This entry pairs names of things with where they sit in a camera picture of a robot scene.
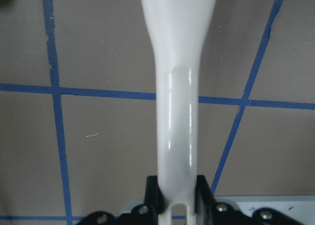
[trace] metal bolt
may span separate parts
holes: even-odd
[[[103,214],[102,217],[99,217],[96,222],[97,224],[104,224],[107,222],[107,220],[108,220],[107,215]]]
[[[220,212],[226,212],[228,209],[227,205],[224,203],[217,204],[217,210]]]
[[[138,209],[139,214],[146,214],[148,213],[148,211],[149,211],[149,208],[146,205],[143,205]]]
[[[270,213],[268,210],[261,211],[260,216],[262,219],[265,219],[265,220],[271,220],[272,219],[272,213]]]

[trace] screw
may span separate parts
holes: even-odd
[[[96,222],[97,224],[104,224],[107,222],[107,220],[108,220],[107,215],[103,214],[102,217],[99,217]]]
[[[227,205],[224,203],[217,204],[217,210],[220,212],[226,212],[227,211]]]
[[[261,211],[260,216],[262,217],[262,219],[265,219],[265,220],[271,220],[272,219],[272,213],[270,213],[268,210]]]
[[[146,214],[148,213],[149,208],[146,205],[142,205],[139,209],[138,209],[138,213],[139,214]]]

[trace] white plastic utensil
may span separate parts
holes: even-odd
[[[159,225],[172,223],[176,204],[187,206],[188,225],[196,223],[199,63],[215,2],[142,0],[156,63]]]

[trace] gray floor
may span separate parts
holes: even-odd
[[[274,0],[217,0],[201,96],[241,98]],[[60,86],[155,92],[140,0],[53,0]],[[250,99],[315,103],[314,0],[284,0]],[[1,216],[65,216],[42,0],[0,6]],[[154,100],[62,95],[73,216],[118,215],[157,173]],[[211,184],[239,106],[199,105],[198,173]],[[315,194],[315,111],[246,107],[216,195]]]

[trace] glossy white handle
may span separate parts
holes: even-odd
[[[176,204],[187,206],[187,224],[195,224],[198,74],[215,1],[142,0],[156,62],[160,225],[171,224]]]

